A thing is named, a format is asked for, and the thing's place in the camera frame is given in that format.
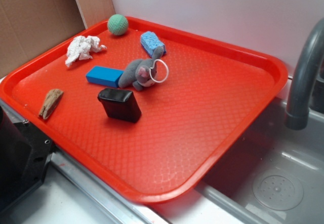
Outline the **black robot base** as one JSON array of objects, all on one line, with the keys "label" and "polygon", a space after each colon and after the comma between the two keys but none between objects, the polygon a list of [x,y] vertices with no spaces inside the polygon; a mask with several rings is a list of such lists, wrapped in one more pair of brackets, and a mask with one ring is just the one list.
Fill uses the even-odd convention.
[{"label": "black robot base", "polygon": [[39,188],[54,143],[33,123],[13,123],[1,108],[1,213]]}]

